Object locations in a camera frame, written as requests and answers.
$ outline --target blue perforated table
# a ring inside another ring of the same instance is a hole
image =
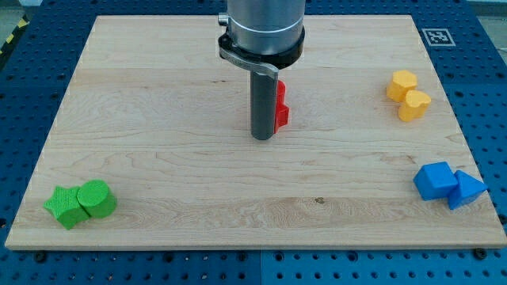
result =
[[[217,14],[225,6],[224,1],[208,0],[43,2],[0,73],[2,241],[9,232],[95,17],[99,14]],[[307,0],[307,13],[412,15],[505,223],[507,115],[503,111],[507,109],[507,67],[467,3],[461,0]],[[505,249],[13,253],[1,247],[0,284],[503,284],[507,283],[506,261]]]

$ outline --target wood grain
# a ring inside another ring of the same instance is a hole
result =
[[[6,246],[505,246],[487,193],[450,211],[414,187],[431,162],[479,174],[412,19],[306,17],[305,29],[303,57],[280,74],[290,124],[260,142],[249,132],[248,73],[218,57],[215,17],[98,17]],[[401,69],[433,99],[411,123],[385,96]],[[64,230],[42,203],[57,184],[94,178],[118,208]]]

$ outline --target green block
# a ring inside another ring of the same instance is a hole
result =
[[[44,208],[68,230],[90,218],[78,202],[78,191],[79,187],[56,186],[53,196],[44,203]]]
[[[105,218],[116,209],[116,197],[102,180],[90,180],[81,186],[78,202],[93,218]]]

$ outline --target yellow hexagonal block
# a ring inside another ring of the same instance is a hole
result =
[[[387,87],[387,96],[396,101],[402,102],[409,90],[417,87],[417,75],[408,70],[400,70],[393,72],[391,83]]]
[[[398,109],[398,117],[404,122],[421,118],[428,109],[429,104],[431,104],[431,97],[428,94],[411,90],[406,93],[405,100]]]

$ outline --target blue cube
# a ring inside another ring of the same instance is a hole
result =
[[[414,183],[424,201],[445,198],[458,185],[445,161],[423,165],[414,177]]]
[[[454,188],[448,196],[448,204],[451,210],[474,202],[488,186],[474,177],[458,170],[454,174],[458,180],[458,187]]]

